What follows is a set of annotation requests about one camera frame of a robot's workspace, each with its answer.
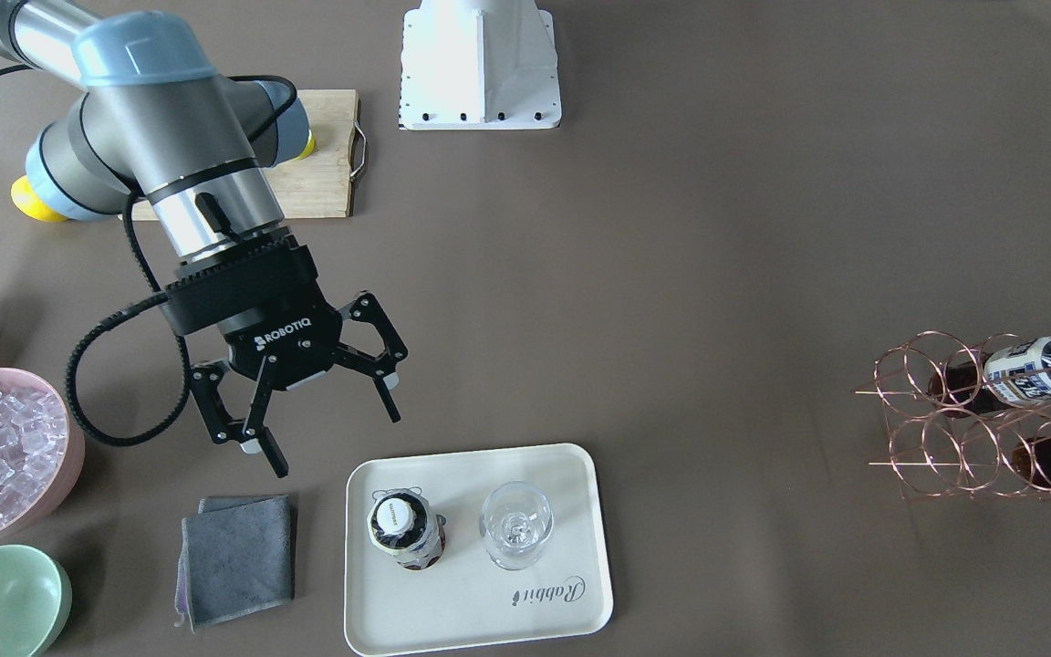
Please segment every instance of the metal ring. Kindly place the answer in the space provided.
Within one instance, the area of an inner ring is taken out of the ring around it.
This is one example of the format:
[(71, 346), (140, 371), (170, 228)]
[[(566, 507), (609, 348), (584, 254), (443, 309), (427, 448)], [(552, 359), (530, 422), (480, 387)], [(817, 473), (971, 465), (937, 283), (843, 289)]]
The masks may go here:
[(363, 128), (359, 128), (359, 121), (355, 121), (355, 134), (358, 135), (359, 141), (363, 142), (363, 149), (359, 149), (359, 163), (351, 170), (350, 177), (348, 179), (354, 183), (358, 180), (359, 176), (363, 174), (363, 168), (368, 166), (368, 136), (363, 132)]

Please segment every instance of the white tray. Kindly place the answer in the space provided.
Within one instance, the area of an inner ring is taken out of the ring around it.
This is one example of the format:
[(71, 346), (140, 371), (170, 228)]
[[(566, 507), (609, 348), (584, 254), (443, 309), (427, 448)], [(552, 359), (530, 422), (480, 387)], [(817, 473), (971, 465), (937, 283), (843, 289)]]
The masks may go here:
[[(480, 547), (486, 495), (534, 483), (554, 509), (537, 563), (502, 571)], [(419, 488), (447, 519), (446, 552), (407, 571), (368, 539), (372, 492)], [(427, 653), (595, 633), (614, 608), (595, 463), (571, 444), (369, 460), (347, 481), (343, 636), (355, 653)]]

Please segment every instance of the yellow cap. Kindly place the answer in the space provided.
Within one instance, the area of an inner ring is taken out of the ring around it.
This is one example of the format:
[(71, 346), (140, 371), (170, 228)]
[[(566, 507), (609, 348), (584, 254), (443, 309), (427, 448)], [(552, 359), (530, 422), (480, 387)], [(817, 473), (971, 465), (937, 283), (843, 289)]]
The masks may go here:
[(11, 200), (14, 201), (14, 204), (16, 204), (16, 207), (22, 213), (32, 219), (47, 222), (67, 220), (62, 213), (46, 207), (42, 199), (38, 198), (38, 194), (35, 194), (35, 190), (32, 189), (30, 182), (26, 180), (26, 176), (16, 180), (11, 186)]
[(303, 152), (300, 153), (300, 157), (296, 157), (294, 159), (296, 159), (296, 161), (301, 161), (301, 159), (308, 157), (310, 153), (314, 152), (314, 147), (315, 147), (314, 132), (308, 132), (308, 145), (306, 145), (306, 147), (303, 149)]

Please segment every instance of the light blue cap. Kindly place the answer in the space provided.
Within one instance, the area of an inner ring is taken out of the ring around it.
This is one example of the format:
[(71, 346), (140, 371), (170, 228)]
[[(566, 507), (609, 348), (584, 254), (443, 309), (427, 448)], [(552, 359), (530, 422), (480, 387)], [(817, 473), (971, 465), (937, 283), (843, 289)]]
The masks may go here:
[[(283, 83), (270, 80), (257, 80), (257, 82), (266, 89), (266, 95), (270, 96), (272, 107), (274, 109), (283, 107), (283, 103), (289, 97), (289, 88)], [(303, 100), (295, 99), (294, 104), (288, 107), (283, 116), (279, 117), (274, 128), (279, 130), (279, 153), (274, 156), (274, 162), (268, 163), (267, 167), (292, 161), (292, 159), (300, 157), (308, 145), (310, 120), (303, 106)]]
[(138, 86), (218, 75), (187, 22), (164, 12), (103, 18), (71, 42), (80, 84)]
[(67, 196), (57, 183), (55, 179), (51, 178), (49, 170), (46, 170), (46, 165), (43, 163), (43, 155), (40, 152), (40, 144), (42, 144), (43, 135), (40, 135), (38, 139), (35, 139), (34, 144), (30, 148), (26, 150), (26, 180), (30, 183), (30, 188), (35, 191), (35, 196), (38, 200), (43, 201), (46, 207), (51, 208), (54, 211), (61, 213), (61, 215), (67, 219), (75, 219), (77, 221), (100, 221), (103, 219), (116, 219), (114, 213), (100, 213), (98, 211), (90, 211), (83, 207), (83, 205), (77, 204), (71, 197)]

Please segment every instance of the gray cloth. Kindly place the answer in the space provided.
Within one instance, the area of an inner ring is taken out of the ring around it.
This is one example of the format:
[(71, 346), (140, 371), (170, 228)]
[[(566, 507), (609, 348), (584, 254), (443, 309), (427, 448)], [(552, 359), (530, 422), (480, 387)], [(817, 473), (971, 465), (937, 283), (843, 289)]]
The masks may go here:
[(209, 496), (181, 520), (177, 611), (192, 631), (294, 598), (286, 495)]

